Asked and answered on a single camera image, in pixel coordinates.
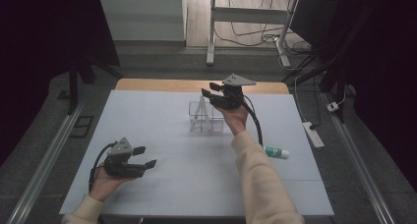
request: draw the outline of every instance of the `human hand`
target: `human hand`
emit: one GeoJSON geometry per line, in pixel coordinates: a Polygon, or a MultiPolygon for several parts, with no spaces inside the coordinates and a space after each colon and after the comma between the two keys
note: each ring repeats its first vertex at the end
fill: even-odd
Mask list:
{"type": "Polygon", "coordinates": [[[120,185],[132,180],[135,180],[135,178],[118,178],[108,175],[103,168],[103,163],[101,163],[95,171],[95,180],[92,183],[89,196],[101,202],[105,202],[120,185]]]}
{"type": "Polygon", "coordinates": [[[234,136],[238,135],[240,132],[246,131],[246,121],[249,113],[242,105],[233,110],[226,110],[215,106],[214,108],[223,114],[224,121],[227,126],[229,126],[234,136]]]}

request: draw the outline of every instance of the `transparent box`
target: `transparent box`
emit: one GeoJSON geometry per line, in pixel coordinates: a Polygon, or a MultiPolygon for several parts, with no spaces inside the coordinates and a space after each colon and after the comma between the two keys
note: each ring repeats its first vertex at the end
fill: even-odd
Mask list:
{"type": "Polygon", "coordinates": [[[203,108],[199,108],[200,101],[191,101],[188,113],[190,115],[191,132],[222,133],[224,118],[209,102],[205,102],[207,117],[203,108]]]}

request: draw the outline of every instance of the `white table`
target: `white table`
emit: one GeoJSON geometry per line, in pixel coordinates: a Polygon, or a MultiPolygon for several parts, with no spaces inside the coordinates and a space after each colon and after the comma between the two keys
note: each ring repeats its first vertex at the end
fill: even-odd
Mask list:
{"type": "MultiPolygon", "coordinates": [[[[287,160],[271,158],[302,215],[333,215],[293,96],[248,94],[260,120],[264,145],[288,149],[287,160]]],[[[109,143],[126,137],[147,151],[130,159],[157,159],[141,179],[124,184],[107,200],[103,214],[140,217],[244,216],[233,136],[191,133],[188,105],[196,92],[113,90],[60,213],[72,212],[88,193],[89,170],[109,143]]],[[[257,138],[255,124],[248,131],[257,138]]]]}

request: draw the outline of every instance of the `forearm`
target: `forearm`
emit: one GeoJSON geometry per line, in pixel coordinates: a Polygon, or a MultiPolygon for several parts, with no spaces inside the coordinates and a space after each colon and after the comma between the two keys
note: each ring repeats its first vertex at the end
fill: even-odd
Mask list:
{"type": "Polygon", "coordinates": [[[237,153],[247,223],[304,223],[267,155],[249,133],[236,135],[232,146],[237,153]]]}
{"type": "Polygon", "coordinates": [[[100,215],[101,210],[104,207],[104,203],[98,201],[91,196],[85,196],[83,202],[72,213],[68,213],[62,219],[61,224],[90,224],[96,223],[97,218],[100,215]]]}

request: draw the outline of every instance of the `table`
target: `table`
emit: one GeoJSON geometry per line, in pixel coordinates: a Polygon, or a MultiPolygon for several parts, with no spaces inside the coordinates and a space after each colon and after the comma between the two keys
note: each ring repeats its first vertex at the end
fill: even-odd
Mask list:
{"type": "MultiPolygon", "coordinates": [[[[141,179],[124,184],[110,197],[103,214],[244,216],[230,130],[225,126],[223,133],[208,135],[189,129],[188,104],[198,101],[201,87],[208,86],[209,81],[119,81],[110,93],[60,213],[73,211],[88,193],[89,169],[99,151],[108,143],[126,137],[133,147],[147,147],[145,154],[132,157],[130,163],[143,164],[153,159],[157,163],[141,179]]],[[[333,215],[293,97],[285,84],[259,83],[244,86],[244,92],[257,109],[265,145],[279,144],[290,151],[287,160],[271,158],[271,162],[279,170],[300,213],[333,215]],[[274,120],[284,123],[270,127],[268,124],[274,120]]],[[[255,124],[250,119],[248,131],[256,135],[255,124]]]]}
{"type": "Polygon", "coordinates": [[[288,32],[289,25],[296,10],[298,0],[293,0],[287,10],[265,10],[265,9],[243,9],[233,7],[215,7],[215,0],[211,0],[210,24],[208,35],[207,64],[214,64],[214,23],[235,22],[235,23],[257,23],[283,25],[281,34],[274,43],[285,68],[291,67],[286,55],[283,43],[288,32]]]}

